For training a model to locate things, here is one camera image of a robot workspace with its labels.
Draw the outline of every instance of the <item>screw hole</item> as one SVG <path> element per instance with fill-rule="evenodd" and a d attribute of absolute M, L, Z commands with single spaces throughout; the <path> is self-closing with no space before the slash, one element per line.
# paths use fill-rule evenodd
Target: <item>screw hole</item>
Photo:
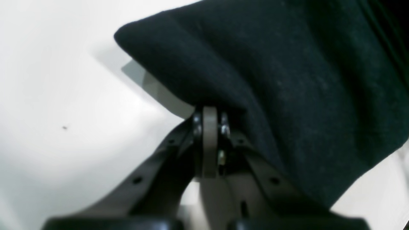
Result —
<path fill-rule="evenodd" d="M 134 185 L 136 185 L 136 184 L 139 184 L 140 182 L 142 181 L 142 177 L 137 177 L 137 178 L 135 178 L 134 180 L 133 180 L 133 184 Z"/>
<path fill-rule="evenodd" d="M 280 184 L 280 179 L 278 179 L 277 177 L 272 177 L 270 178 L 271 183 L 273 183 L 274 185 L 279 185 Z"/>

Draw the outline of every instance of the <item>white surface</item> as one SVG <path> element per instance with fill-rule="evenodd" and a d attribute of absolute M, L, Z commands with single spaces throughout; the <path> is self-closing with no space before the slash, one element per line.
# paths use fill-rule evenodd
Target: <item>white surface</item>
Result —
<path fill-rule="evenodd" d="M 40 229 L 49 216 L 107 194 L 182 121 L 157 101 L 184 110 L 182 117 L 191 111 L 112 36 L 128 22 L 195 1 L 0 1 L 1 230 Z M 409 219 L 408 160 L 404 151 L 392 155 L 333 210 L 364 216 L 373 230 L 401 230 Z M 183 202 L 195 203 L 192 194 Z"/>
<path fill-rule="evenodd" d="M 372 230 L 402 230 L 409 221 L 409 142 L 359 178 L 332 211 L 363 217 Z"/>

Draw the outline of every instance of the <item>black plastic part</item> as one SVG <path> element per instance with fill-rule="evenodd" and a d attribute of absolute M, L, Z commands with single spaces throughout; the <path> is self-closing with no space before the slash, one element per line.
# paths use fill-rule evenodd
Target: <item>black plastic part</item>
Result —
<path fill-rule="evenodd" d="M 72 218 L 52 219 L 44 230 L 183 230 L 180 221 L 166 218 Z"/>
<path fill-rule="evenodd" d="M 227 117 L 220 123 L 228 125 Z M 50 219 L 43 230 L 183 230 L 176 212 L 189 182 L 201 175 L 201 137 L 198 109 L 108 196 L 72 216 Z M 365 221 L 332 214 L 302 194 L 241 132 L 232 129 L 220 142 L 228 158 L 218 180 L 229 187 L 239 213 L 223 221 L 223 228 L 232 219 L 245 218 L 231 222 L 228 229 L 369 229 Z"/>
<path fill-rule="evenodd" d="M 108 196 L 82 212 L 51 219 L 44 230 L 182 229 L 176 224 L 176 214 L 182 194 L 194 176 L 191 129 L 192 120 L 188 119 Z"/>
<path fill-rule="evenodd" d="M 231 222 L 228 230 L 369 230 L 362 219 L 325 218 L 325 217 L 293 217 L 273 219 L 270 221 L 254 221 L 241 219 Z"/>

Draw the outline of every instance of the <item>white wall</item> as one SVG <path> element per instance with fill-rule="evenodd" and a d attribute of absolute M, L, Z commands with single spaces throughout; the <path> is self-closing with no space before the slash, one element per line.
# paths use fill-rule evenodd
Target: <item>white wall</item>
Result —
<path fill-rule="evenodd" d="M 0 1 L 1 230 L 37 230 L 97 201 L 189 115 L 112 36 L 195 1 Z M 407 152 L 361 177 L 333 210 L 402 229 Z"/>

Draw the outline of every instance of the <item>dark green fabric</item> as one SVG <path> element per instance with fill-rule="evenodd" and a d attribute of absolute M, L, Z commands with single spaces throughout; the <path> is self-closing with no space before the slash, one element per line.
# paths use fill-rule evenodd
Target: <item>dark green fabric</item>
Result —
<path fill-rule="evenodd" d="M 206 0 L 127 24 L 115 39 L 180 99 L 227 108 L 266 159 L 330 207 L 409 136 L 407 50 L 383 10 L 366 0 Z"/>

